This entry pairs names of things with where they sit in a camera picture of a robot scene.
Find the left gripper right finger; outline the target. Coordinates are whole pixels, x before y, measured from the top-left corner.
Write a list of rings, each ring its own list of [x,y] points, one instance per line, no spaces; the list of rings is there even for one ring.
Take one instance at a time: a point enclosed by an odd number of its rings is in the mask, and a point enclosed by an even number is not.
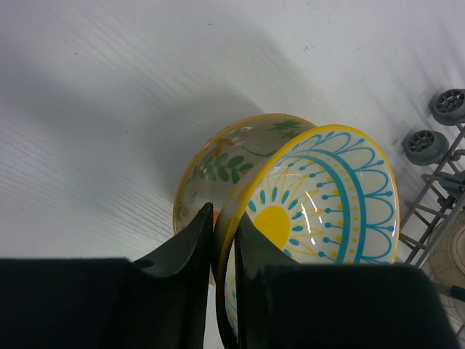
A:
[[[241,348],[457,348],[432,282],[408,265],[300,264],[242,216]]]

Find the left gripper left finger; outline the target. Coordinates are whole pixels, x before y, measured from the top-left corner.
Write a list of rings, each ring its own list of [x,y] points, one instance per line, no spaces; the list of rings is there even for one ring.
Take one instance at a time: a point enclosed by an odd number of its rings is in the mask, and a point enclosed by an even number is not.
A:
[[[3,259],[3,348],[202,348],[214,210],[135,261]]]

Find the yellow checked bowl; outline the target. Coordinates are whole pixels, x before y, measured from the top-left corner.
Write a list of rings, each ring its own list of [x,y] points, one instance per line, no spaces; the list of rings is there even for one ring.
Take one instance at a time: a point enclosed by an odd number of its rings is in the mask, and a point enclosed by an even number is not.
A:
[[[234,238],[244,214],[296,262],[383,265],[396,258],[399,196],[380,147],[339,124],[298,135],[238,182],[215,223],[212,270],[225,346],[238,342]]]

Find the green floral bowl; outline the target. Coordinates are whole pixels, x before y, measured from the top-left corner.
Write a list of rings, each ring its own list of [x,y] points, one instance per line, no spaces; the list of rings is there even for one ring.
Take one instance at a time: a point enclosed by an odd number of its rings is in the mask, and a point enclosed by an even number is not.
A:
[[[222,130],[199,150],[186,169],[173,208],[179,233],[209,202],[214,222],[228,224],[234,212],[249,214],[259,230],[297,262],[330,262],[337,257],[324,234],[323,194],[311,180],[323,178],[315,159],[273,155],[293,138],[314,128],[297,116],[264,114]]]

